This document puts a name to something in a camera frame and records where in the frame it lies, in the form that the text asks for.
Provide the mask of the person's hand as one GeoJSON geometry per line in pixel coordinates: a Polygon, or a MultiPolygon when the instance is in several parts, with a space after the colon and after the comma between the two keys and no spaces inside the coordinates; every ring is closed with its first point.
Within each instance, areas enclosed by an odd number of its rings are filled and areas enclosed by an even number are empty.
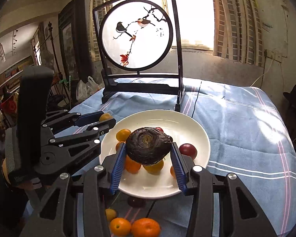
{"type": "Polygon", "coordinates": [[[42,187],[41,181],[38,178],[24,181],[17,185],[17,188],[24,190],[35,190],[42,187]]]}

